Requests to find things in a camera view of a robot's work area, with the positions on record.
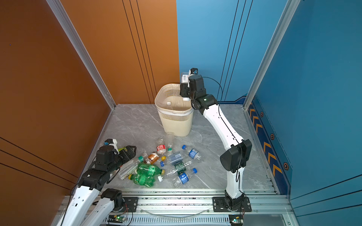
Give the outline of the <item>small red label clear bottle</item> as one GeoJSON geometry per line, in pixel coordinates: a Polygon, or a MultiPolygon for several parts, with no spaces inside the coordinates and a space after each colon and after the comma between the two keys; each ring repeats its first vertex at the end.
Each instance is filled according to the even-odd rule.
{"type": "Polygon", "coordinates": [[[163,155],[167,149],[166,149],[166,142],[164,140],[164,138],[160,137],[157,142],[157,147],[156,147],[156,152],[159,154],[159,155],[163,155]]]}

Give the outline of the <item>clear bottle green cap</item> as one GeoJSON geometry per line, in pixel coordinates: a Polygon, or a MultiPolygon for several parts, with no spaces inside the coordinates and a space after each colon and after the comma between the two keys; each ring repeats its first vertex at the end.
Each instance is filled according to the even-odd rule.
{"type": "Polygon", "coordinates": [[[166,155],[170,156],[173,154],[173,144],[174,144],[174,133],[168,132],[166,134],[166,155]]]}

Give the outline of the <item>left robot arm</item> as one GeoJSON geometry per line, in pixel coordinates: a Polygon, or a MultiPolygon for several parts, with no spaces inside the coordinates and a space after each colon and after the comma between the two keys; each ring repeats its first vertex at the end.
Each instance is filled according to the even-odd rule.
{"type": "Polygon", "coordinates": [[[113,179],[111,173],[136,156],[136,150],[136,146],[119,150],[110,142],[100,147],[91,167],[75,186],[74,195],[58,225],[99,226],[114,209],[122,209],[125,203],[122,191],[108,188],[102,192],[102,189],[113,179]]]}

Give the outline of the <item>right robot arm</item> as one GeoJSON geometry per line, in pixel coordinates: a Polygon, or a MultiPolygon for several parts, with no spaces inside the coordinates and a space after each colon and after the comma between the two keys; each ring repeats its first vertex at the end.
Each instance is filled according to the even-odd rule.
{"type": "Polygon", "coordinates": [[[220,162],[227,171],[225,204],[230,211],[251,212],[250,201],[242,188],[242,176],[249,160],[252,142],[240,136],[224,116],[217,99],[208,94],[204,77],[196,74],[183,74],[180,78],[180,96],[189,100],[193,109],[210,122],[224,146],[225,152],[220,162]]]}

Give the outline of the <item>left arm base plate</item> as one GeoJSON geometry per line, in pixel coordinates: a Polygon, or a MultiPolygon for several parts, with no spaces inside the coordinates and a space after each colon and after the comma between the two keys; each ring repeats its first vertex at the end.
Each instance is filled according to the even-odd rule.
{"type": "Polygon", "coordinates": [[[135,213],[137,210],[138,201],[138,197],[122,197],[111,200],[111,203],[114,204],[114,208],[111,210],[111,213],[135,213]]]}

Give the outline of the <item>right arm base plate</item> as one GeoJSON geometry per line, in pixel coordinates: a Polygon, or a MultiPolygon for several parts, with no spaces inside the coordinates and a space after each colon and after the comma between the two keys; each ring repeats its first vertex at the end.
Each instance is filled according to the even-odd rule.
{"type": "Polygon", "coordinates": [[[213,197],[214,212],[251,212],[252,207],[248,197],[239,197],[231,199],[229,197],[213,197]]]}

